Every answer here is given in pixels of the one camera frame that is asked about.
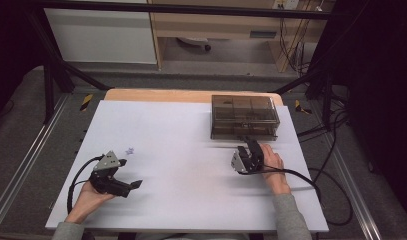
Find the black stand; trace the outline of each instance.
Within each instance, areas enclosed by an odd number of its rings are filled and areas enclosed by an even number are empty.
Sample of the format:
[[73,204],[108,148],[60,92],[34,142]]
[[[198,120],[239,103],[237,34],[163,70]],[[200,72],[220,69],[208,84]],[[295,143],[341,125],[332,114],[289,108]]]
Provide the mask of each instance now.
[[54,89],[53,80],[56,81],[60,90],[65,93],[72,92],[75,89],[75,85],[70,78],[70,74],[73,74],[85,82],[100,90],[109,90],[113,87],[106,86],[94,78],[88,76],[77,68],[73,67],[61,57],[60,52],[56,49],[51,40],[48,37],[48,33],[45,31],[40,23],[36,14],[36,8],[30,6],[24,6],[24,12],[26,17],[32,26],[33,30],[38,36],[38,39],[43,46],[42,57],[44,61],[44,81],[45,81],[45,99],[46,99],[46,116],[44,124],[48,123],[54,114]]

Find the black cable bundle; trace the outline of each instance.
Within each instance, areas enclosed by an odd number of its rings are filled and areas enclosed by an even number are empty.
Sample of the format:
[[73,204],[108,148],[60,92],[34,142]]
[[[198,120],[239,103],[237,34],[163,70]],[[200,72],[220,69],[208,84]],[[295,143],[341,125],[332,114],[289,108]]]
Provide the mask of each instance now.
[[67,209],[68,209],[68,214],[72,211],[72,198],[73,198],[73,192],[75,190],[75,186],[81,182],[76,182],[76,180],[78,179],[79,175],[82,173],[82,171],[84,171],[84,169],[92,162],[94,161],[100,161],[102,158],[104,157],[104,155],[100,156],[100,157],[95,157],[93,159],[88,160],[82,167],[81,169],[79,169],[78,173],[76,173],[75,177],[72,180],[72,184],[69,187],[69,191],[68,191],[68,200],[67,200]]

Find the clear plastic box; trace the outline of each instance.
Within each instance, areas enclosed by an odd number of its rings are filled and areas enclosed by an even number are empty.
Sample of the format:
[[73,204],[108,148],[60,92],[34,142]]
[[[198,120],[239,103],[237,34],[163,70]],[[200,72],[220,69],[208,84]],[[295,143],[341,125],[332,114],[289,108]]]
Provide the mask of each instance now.
[[275,104],[263,96],[212,96],[211,139],[276,140]]

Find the white tabletop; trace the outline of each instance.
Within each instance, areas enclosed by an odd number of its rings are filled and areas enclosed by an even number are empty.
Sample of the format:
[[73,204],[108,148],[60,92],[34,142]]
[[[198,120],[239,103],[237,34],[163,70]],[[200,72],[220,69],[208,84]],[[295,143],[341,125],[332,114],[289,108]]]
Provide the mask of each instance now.
[[[210,139],[208,103],[101,101],[81,149],[54,205],[46,228],[67,216],[68,187],[89,159],[113,150],[127,164],[115,178],[143,180],[128,198],[105,203],[84,223],[87,228],[139,232],[275,231],[272,194],[261,175],[243,176],[231,167],[240,141]],[[277,107],[281,121],[271,144],[285,167],[309,177],[290,113]],[[134,154],[127,155],[128,148]],[[78,181],[89,177],[87,167]],[[287,175],[309,230],[328,231],[315,191]],[[77,186],[74,201],[81,185]]]

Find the person's left hand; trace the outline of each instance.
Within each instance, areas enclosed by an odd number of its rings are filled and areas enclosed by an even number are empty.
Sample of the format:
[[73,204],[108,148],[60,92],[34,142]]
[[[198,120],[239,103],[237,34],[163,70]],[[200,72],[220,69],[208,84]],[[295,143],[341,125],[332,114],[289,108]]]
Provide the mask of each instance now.
[[104,202],[115,196],[107,193],[99,193],[90,182],[86,182],[81,189],[78,200],[72,211],[66,217],[65,222],[81,224],[92,212],[99,208]]

